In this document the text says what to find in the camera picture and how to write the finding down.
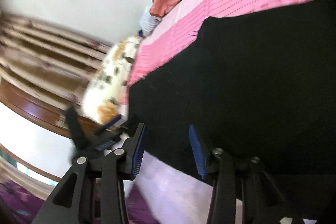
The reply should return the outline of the black pants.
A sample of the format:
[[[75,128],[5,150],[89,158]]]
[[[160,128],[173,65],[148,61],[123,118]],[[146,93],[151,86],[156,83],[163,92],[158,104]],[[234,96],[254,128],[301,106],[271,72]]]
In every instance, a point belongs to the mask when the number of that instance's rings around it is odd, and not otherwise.
[[[129,89],[146,149],[197,174],[188,130],[257,157],[293,200],[335,196],[335,0],[207,18],[181,53]]]

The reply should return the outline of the floral white pillow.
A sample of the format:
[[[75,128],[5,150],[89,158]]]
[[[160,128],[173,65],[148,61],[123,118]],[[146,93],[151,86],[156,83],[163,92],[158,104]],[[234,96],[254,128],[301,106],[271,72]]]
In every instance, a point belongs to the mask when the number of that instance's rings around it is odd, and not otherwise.
[[[133,35],[110,48],[84,93],[81,103],[84,116],[106,124],[120,114],[126,104],[127,82],[142,40],[143,37]]]

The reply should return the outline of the purple floral cloth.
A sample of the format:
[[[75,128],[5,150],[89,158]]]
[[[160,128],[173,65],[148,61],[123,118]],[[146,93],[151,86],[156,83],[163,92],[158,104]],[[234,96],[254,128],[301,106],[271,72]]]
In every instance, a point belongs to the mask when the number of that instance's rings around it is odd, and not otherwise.
[[[1,199],[18,223],[31,223],[45,202],[11,180],[1,182]],[[136,186],[131,189],[126,205],[130,223],[158,222]]]

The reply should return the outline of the beige floral curtain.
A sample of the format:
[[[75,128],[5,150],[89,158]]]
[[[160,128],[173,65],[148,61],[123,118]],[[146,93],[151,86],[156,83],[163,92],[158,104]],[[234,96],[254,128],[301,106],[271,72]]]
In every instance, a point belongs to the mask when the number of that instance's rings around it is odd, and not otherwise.
[[[1,14],[1,79],[59,109],[81,105],[109,49],[60,26]]]

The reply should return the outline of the pink checked bed sheet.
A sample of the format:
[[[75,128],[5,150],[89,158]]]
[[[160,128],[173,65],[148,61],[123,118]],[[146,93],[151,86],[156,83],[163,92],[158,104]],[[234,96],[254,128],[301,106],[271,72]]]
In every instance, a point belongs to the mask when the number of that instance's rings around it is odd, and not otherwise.
[[[335,223],[335,0],[183,0],[139,49],[129,114],[161,223]]]

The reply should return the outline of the brown wooden window frame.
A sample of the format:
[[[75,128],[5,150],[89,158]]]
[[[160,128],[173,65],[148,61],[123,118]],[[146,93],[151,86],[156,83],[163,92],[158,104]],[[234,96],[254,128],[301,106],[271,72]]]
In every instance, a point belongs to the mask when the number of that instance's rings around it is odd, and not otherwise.
[[[1,149],[36,173],[60,181],[73,147],[60,109],[1,80]]]

